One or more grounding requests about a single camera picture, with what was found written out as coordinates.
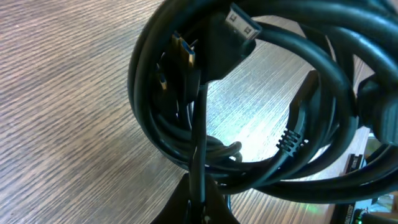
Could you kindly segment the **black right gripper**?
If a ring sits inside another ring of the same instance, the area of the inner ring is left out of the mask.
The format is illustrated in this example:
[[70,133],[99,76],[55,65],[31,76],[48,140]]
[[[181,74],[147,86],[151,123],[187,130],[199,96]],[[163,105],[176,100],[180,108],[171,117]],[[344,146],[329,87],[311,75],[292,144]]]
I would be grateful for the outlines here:
[[365,161],[362,155],[350,154],[345,174],[348,177],[359,174],[359,183],[338,191],[343,198],[334,207],[331,224],[395,223],[369,213],[361,202],[397,190],[396,152],[383,152],[371,161]]

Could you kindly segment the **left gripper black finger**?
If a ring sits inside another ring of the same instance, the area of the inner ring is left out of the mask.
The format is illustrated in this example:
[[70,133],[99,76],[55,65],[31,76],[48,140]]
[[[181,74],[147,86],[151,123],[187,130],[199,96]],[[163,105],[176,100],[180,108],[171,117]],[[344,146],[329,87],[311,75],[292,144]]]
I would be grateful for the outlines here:
[[184,174],[165,207],[152,223],[239,224],[210,175],[206,176],[205,190],[205,205],[200,212],[195,212],[189,192],[189,175]]

